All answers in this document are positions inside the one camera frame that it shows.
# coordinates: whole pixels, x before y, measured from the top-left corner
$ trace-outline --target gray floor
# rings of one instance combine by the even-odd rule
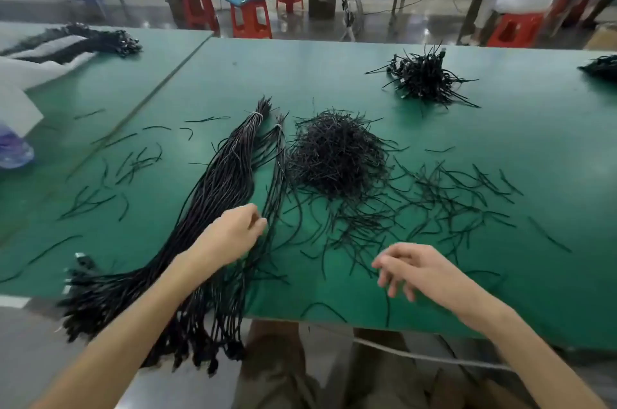
[[[104,0],[107,18],[97,9],[74,0],[0,0],[0,20],[40,23],[66,23],[80,21],[88,24],[109,24],[151,28],[175,28],[165,0],[126,0],[128,15],[119,0]],[[358,40],[365,42],[396,42],[401,44],[453,43],[459,33],[470,0],[406,0],[418,3],[404,9],[390,23],[389,12],[365,16],[364,31]],[[362,0],[365,13],[389,10],[392,0]],[[224,2],[213,0],[219,10],[221,35],[231,34],[229,10]],[[339,40],[344,27],[340,12],[331,21],[314,22],[308,13],[299,8],[292,15],[284,7],[268,4],[273,35],[277,39]],[[601,20],[617,19],[617,10],[609,8]],[[543,37],[538,46],[547,48],[579,49],[589,38],[589,32],[580,30],[560,31],[554,38]],[[244,334],[249,321],[243,326]],[[83,343],[66,344],[58,320],[38,313],[0,307],[0,406],[20,409],[27,406],[52,381],[67,363],[83,348]],[[351,348],[351,330],[342,328],[348,337],[331,334],[315,326],[302,325],[301,333],[307,352],[307,369],[325,388],[324,407],[336,407],[337,395],[342,390],[346,357]],[[435,336],[406,333],[411,351],[448,357]],[[450,339],[456,354],[464,359],[485,358],[492,349],[485,343],[472,340]],[[580,356],[568,354],[582,374],[598,393],[617,407],[617,365],[610,356],[593,354]],[[418,366],[428,387],[438,366],[418,361]],[[456,366],[447,371],[461,378]],[[239,364],[220,359],[218,374],[209,379],[205,371],[197,371],[190,363],[172,373],[169,363],[159,369],[140,371],[117,406],[119,409],[158,408],[228,408],[233,398]],[[515,384],[511,376],[497,375],[503,382]]]

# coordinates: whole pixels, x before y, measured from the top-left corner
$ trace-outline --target pile of black wire scraps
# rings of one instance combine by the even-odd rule
[[[451,71],[443,69],[445,50],[437,53],[439,46],[431,47],[424,55],[407,54],[404,57],[394,55],[387,65],[365,74],[379,72],[386,69],[387,74],[395,76],[386,87],[398,83],[397,89],[403,90],[405,97],[420,99],[425,103],[434,102],[447,107],[453,102],[461,102],[470,107],[479,108],[471,103],[467,97],[452,89],[455,84],[477,81],[477,79],[462,79]]]
[[[138,54],[142,50],[142,46],[139,45],[139,40],[132,38],[127,31],[97,31],[90,29],[84,24],[68,24],[62,28],[47,29],[42,34],[26,38],[16,46],[0,52],[0,56],[11,58],[11,54],[33,50],[47,42],[68,36],[79,36],[84,39],[42,56],[28,56],[25,54],[26,56],[19,56],[15,59],[32,63],[51,61],[63,65],[64,63],[73,61],[75,57],[85,52],[116,54],[125,58],[128,55]]]
[[[360,199],[370,192],[387,178],[384,149],[393,147],[369,131],[373,121],[336,110],[300,120],[288,159],[292,183],[329,199]]]
[[[189,248],[215,219],[227,209],[249,202],[254,193],[253,171],[275,160],[273,182],[263,209],[273,229],[280,209],[284,164],[282,119],[265,134],[258,128],[270,112],[270,100],[262,99],[229,137],[223,140],[205,173],[184,202],[175,227],[158,254],[144,267],[120,274],[99,274],[88,268],[70,270],[68,296],[58,305],[66,309],[65,328],[69,342],[80,334],[92,339],[126,310],[158,279],[179,253]],[[242,359],[239,328],[244,295],[254,278],[270,236],[261,241],[246,263],[222,268],[199,286],[181,305],[143,362],[157,365],[164,355],[174,356],[174,369],[189,357],[199,367],[208,361],[209,374],[217,370],[216,359],[223,349],[230,359]],[[212,329],[204,318],[214,312]]]
[[[604,55],[584,67],[578,67],[590,76],[617,83],[617,55]]]

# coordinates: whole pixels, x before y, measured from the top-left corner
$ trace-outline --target white cord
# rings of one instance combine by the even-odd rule
[[[339,336],[349,337],[346,334],[339,333],[327,327],[323,327],[319,325],[311,325],[311,326],[319,327],[325,331],[329,331],[330,333],[337,334]],[[480,360],[450,359],[448,357],[433,357],[431,355],[423,355],[423,354],[416,354],[413,352],[398,351],[397,349],[393,349],[392,347],[387,347],[385,345],[377,344],[376,342],[373,342],[373,341],[367,341],[366,339],[362,339],[359,337],[353,337],[352,340],[354,342],[357,342],[358,344],[364,344],[364,345],[367,345],[368,347],[373,347],[374,349],[379,349],[380,351],[389,352],[394,355],[400,355],[401,357],[408,357],[409,359],[428,360],[430,362],[449,363],[452,365],[463,365],[463,366],[468,366],[468,367],[492,368],[495,370],[505,370],[505,371],[511,371],[511,372],[514,371],[511,366],[505,365],[503,363],[482,362]]]

